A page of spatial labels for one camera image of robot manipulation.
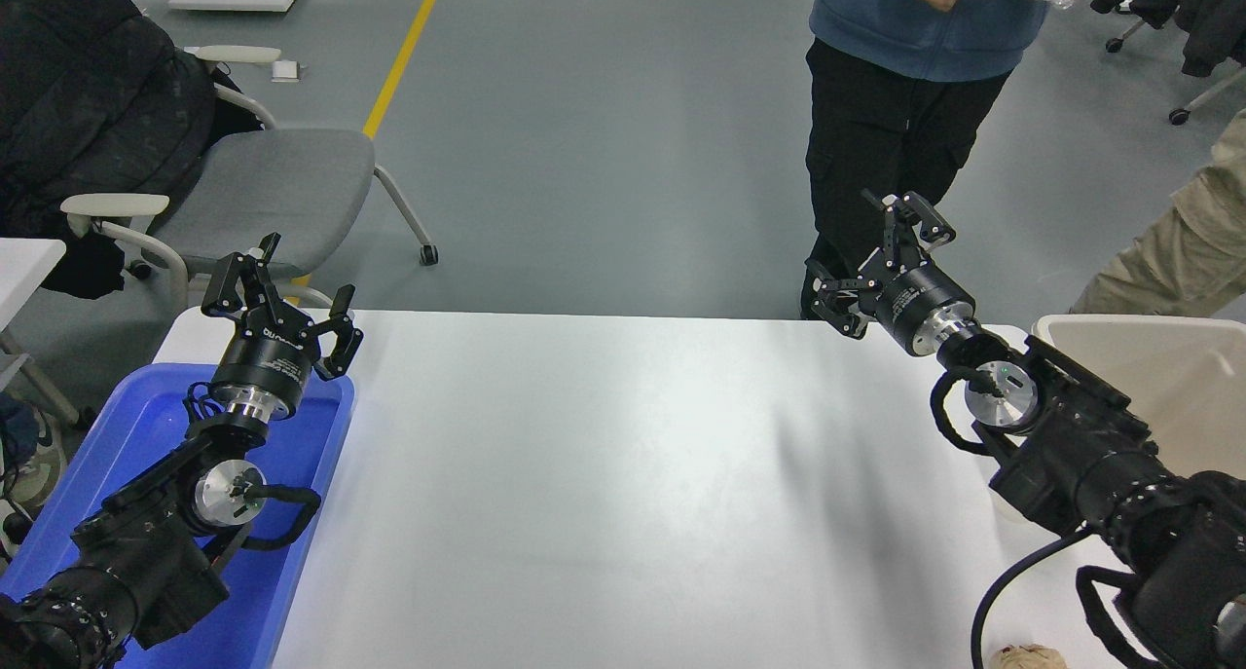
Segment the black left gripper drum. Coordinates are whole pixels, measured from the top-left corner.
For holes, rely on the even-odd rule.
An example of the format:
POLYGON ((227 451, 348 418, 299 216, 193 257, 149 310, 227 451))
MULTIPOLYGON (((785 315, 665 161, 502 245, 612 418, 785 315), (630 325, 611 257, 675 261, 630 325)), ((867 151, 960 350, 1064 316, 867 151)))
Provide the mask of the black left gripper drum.
POLYGON ((308 349, 300 338, 309 326, 312 318, 295 309, 277 314, 252 309, 240 315, 212 377, 214 401, 235 402, 252 390, 265 392, 279 410, 295 410, 319 358, 319 350, 308 349))

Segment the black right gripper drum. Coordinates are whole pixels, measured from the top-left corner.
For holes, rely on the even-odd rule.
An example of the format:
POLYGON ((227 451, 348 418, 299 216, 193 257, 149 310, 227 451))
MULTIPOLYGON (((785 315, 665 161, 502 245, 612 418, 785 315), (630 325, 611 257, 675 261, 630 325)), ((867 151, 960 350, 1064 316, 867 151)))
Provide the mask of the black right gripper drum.
POLYGON ((930 355, 977 323, 976 303, 932 262, 883 282, 875 319, 911 355, 930 355))

